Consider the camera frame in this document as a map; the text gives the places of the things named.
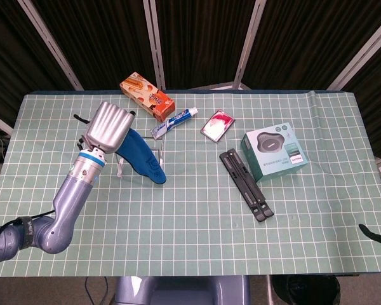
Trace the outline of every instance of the orange snack box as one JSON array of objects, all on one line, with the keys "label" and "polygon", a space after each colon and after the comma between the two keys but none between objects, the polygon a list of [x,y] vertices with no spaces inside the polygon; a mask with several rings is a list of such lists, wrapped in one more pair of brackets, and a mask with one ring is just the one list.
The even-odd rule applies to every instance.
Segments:
[{"label": "orange snack box", "polygon": [[137,72],[122,81],[120,89],[160,122],[163,122],[175,110],[173,99]]}]

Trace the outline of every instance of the black trash bin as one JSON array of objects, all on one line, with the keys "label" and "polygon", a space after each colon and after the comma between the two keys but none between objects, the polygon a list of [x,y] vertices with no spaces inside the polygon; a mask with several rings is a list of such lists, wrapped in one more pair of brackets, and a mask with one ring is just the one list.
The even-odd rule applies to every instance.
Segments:
[{"label": "black trash bin", "polygon": [[340,284],[336,276],[283,274],[272,275],[271,281],[275,293],[288,304],[340,304]]}]

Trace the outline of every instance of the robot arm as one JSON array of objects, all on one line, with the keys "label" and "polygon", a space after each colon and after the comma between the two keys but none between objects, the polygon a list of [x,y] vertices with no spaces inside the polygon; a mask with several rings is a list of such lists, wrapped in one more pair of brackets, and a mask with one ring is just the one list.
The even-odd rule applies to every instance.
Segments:
[{"label": "robot arm", "polygon": [[[62,252],[69,246],[75,221],[106,164],[104,155],[121,150],[134,115],[134,112],[128,113],[116,105],[102,103],[83,137],[89,149],[79,153],[53,200],[55,219],[45,216],[27,219],[27,224],[6,227],[0,234],[0,261],[12,259],[30,237],[27,246],[50,254]],[[133,146],[138,146],[138,143],[133,142]],[[139,161],[136,163],[149,162],[142,160],[145,156],[148,160],[147,151],[143,156],[137,156]]]}]

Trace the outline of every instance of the gray floor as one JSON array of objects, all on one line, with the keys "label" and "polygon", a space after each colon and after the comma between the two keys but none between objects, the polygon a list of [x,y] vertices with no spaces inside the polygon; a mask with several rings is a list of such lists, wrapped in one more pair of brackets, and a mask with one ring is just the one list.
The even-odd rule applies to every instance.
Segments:
[{"label": "gray floor", "polygon": [[[57,305],[90,304],[84,289],[84,278],[0,278],[0,304]],[[108,304],[114,295],[117,278],[108,278]],[[381,304],[381,273],[338,278],[341,287],[341,304]],[[95,304],[105,293],[102,277],[90,278],[88,288]],[[267,285],[264,276],[250,277],[251,303],[268,304]],[[274,304],[286,304],[273,292]]]}]

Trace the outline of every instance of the table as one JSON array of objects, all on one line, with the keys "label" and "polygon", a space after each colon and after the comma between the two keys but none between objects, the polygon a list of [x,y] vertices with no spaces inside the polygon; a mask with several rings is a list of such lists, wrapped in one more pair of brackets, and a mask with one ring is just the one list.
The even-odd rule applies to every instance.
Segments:
[{"label": "table", "polygon": [[[0,225],[52,209],[85,126],[107,100],[137,112],[141,135],[157,121],[115,92],[26,95],[0,175]],[[381,183],[351,93],[169,93],[195,118],[164,138],[163,186],[130,166],[116,177],[108,155],[76,225],[57,255],[30,248],[0,263],[0,276],[266,275],[381,271]],[[215,144],[199,130],[216,109],[236,122]],[[218,158],[248,130],[290,122],[310,163],[258,183],[275,216],[258,223]]]}]

